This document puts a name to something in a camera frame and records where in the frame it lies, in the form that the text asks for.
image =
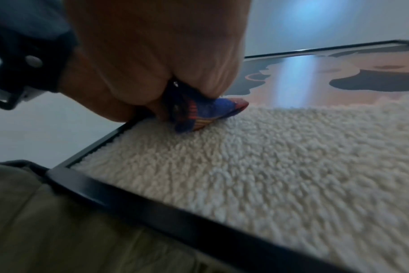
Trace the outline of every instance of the colorful cloth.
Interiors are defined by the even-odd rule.
[[[249,104],[241,98],[206,98],[178,80],[169,82],[163,99],[177,133],[196,131],[215,120],[237,115]]]

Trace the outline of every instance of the floor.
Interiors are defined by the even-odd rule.
[[[409,0],[255,0],[247,30],[245,55],[392,39],[409,39]],[[340,72],[338,69],[348,74],[353,73],[355,69],[368,70],[367,67],[365,69],[367,64],[364,59],[356,59],[354,56],[350,58],[347,62],[333,63],[336,58],[322,58],[318,61],[312,56],[298,56],[286,63],[285,67],[291,66],[291,70],[275,65],[267,68],[271,72],[264,71],[266,70],[264,67],[243,77],[247,76],[249,83],[261,82],[252,88],[263,88],[260,87],[264,85],[263,83],[267,85],[278,83],[280,90],[305,90],[301,84],[305,83],[303,81],[305,76],[302,69],[299,69],[299,64],[303,69],[308,66],[326,67],[325,72],[333,73],[333,78],[326,82],[327,84],[336,79],[349,77],[345,75],[335,78],[334,74]],[[386,64],[374,66],[385,67]],[[404,66],[389,69],[400,69],[396,71],[397,73],[409,73],[404,71],[409,69],[409,65]],[[298,85],[294,88],[287,81],[276,81],[274,75],[291,77],[292,80],[298,77],[300,80],[296,81]],[[347,86],[348,83],[339,81],[337,84]],[[299,98],[299,94],[296,97],[292,94],[293,92],[279,94],[268,101],[273,101],[275,107],[299,105],[302,102],[296,99]],[[254,98],[254,92],[251,92],[250,96],[256,104],[267,101],[263,98]],[[287,96],[287,99],[275,99],[281,96]],[[322,94],[316,98],[328,101],[330,96]],[[0,110],[0,161],[27,159],[53,167],[118,126],[119,123],[100,118],[60,94],[47,93],[20,104],[14,111]]]

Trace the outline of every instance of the black metal frame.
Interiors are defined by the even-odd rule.
[[[321,49],[303,49],[245,58],[261,58],[356,47],[400,44],[409,40],[389,40]],[[218,224],[189,212],[164,205],[137,194],[107,185],[69,169],[124,131],[132,128],[148,113],[138,115],[115,131],[80,151],[46,173],[48,183],[72,196],[117,215],[127,223],[140,223],[187,247],[209,255],[245,272],[347,272],[323,261],[270,244],[262,239]]]

